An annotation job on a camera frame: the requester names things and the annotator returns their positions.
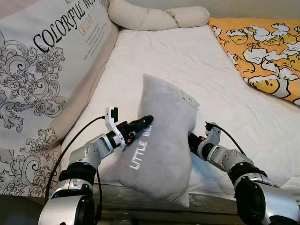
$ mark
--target bed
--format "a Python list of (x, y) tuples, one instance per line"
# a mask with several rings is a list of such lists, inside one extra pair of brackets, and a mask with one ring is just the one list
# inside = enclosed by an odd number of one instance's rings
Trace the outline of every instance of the bed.
[[(101, 116), (108, 105), (119, 108), (119, 121), (137, 119), (143, 73), (175, 84), (199, 102), (195, 134), (204, 135), (205, 121), (215, 121), (272, 181), (300, 200), (299, 107), (249, 87), (208, 25), (156, 32), (121, 30), (93, 97), (62, 148), (87, 122)], [(103, 121), (87, 128), (70, 147), (61, 167), (68, 165), (72, 150), (105, 131)], [(224, 135), (220, 144), (235, 148)], [(119, 183), (106, 182), (120, 154), (116, 149), (100, 165), (107, 207), (176, 208), (153, 199), (146, 201), (145, 196)], [(234, 190), (228, 176), (196, 155), (192, 154), (192, 160), (189, 210), (234, 214)]]
[[(221, 1), (130, 2), (163, 9), (198, 5), (216, 17), (299, 17), (299, 4), (294, 0), (277, 5), (252, 0), (226, 5)], [(230, 37), (224, 32), (215, 34), (214, 28), (220, 25), (155, 32), (118, 29), (108, 17), (108, 4), (108, 0), (1, 3), (0, 194), (43, 198), (61, 151), (84, 125), (102, 116), (109, 105), (119, 108), (119, 122), (137, 119), (143, 74), (148, 74), (178, 87), (200, 104), (196, 135), (204, 135), (205, 121), (216, 122), (256, 166), (299, 201), (299, 107), (244, 82), (222, 45)], [(253, 4), (264, 10), (249, 10)], [(299, 40), (298, 31), (279, 34), (294, 42)], [(106, 132), (103, 121), (93, 123), (71, 145), (60, 169), (68, 165), (70, 152)], [(224, 135), (220, 144), (235, 148)], [(229, 178), (196, 155), (188, 156), (192, 161), (186, 176), (189, 208), (148, 197), (112, 180), (113, 166), (121, 155), (121, 149), (116, 149), (100, 166), (104, 216), (130, 210), (139, 218), (241, 224)], [(97, 202), (97, 184), (94, 193)]]

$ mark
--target mattress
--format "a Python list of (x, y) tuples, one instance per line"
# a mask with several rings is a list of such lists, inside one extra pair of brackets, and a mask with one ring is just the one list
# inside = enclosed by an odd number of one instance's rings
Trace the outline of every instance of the mattress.
[[(226, 129), (257, 167), (276, 185), (300, 200), (299, 107), (249, 87), (240, 77), (208, 26), (163, 31), (122, 30), (90, 103), (62, 144), (64, 149), (76, 133), (109, 105), (119, 108), (119, 122), (137, 119), (143, 74), (173, 83), (193, 96), (200, 107), (196, 135), (205, 135), (205, 121)], [(66, 168), (71, 151), (107, 133), (98, 120), (72, 144), (61, 162)], [(225, 135), (220, 144), (235, 149)], [(120, 149), (100, 165), (102, 183)], [(189, 182), (191, 195), (234, 199), (227, 174), (192, 155)]]

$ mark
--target cylindrical bolster pillow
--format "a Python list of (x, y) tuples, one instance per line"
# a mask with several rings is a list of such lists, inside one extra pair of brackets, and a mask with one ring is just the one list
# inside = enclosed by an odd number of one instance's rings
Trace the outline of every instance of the cylindrical bolster pillow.
[(177, 27), (204, 26), (210, 14), (203, 7), (161, 9), (132, 5), (125, 0), (111, 0), (108, 15), (114, 23), (131, 30), (166, 30)]
[(125, 0), (111, 0), (108, 15), (114, 23), (131, 30), (165, 30), (177, 27), (174, 19), (163, 10), (135, 6)]
[(205, 26), (210, 18), (208, 10), (201, 6), (171, 8), (166, 10), (182, 28)]

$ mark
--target yellow blanket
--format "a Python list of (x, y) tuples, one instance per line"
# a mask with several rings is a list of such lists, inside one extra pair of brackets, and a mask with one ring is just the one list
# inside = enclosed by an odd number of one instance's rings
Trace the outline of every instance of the yellow blanket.
[(300, 105), (300, 19), (210, 18), (245, 82)]

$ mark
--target ornate floral pattern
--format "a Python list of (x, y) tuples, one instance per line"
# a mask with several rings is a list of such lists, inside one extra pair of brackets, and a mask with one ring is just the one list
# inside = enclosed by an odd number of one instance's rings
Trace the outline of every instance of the ornate floral pattern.
[(51, 118), (62, 112), (66, 99), (59, 95), (57, 79), (64, 60), (62, 48), (38, 52), (18, 41), (5, 41), (0, 32), (0, 119), (5, 128), (21, 132), (24, 118), (19, 114), (24, 110)]
[[(54, 46), (41, 52), (5, 40), (0, 32), (0, 129), (4, 133), (13, 128), (22, 135), (23, 126), (30, 123), (22, 116), (25, 112), (54, 118), (63, 111), (66, 99), (59, 95), (58, 78), (64, 60), (62, 48)], [(27, 139), (19, 150), (0, 146), (0, 194), (45, 195), (60, 150), (51, 148), (58, 138), (53, 128), (37, 131), (37, 137)]]
[(0, 149), (0, 194), (42, 197), (51, 170), (60, 153), (49, 145), (57, 139), (54, 129), (38, 131), (37, 139), (27, 139), (29, 150)]

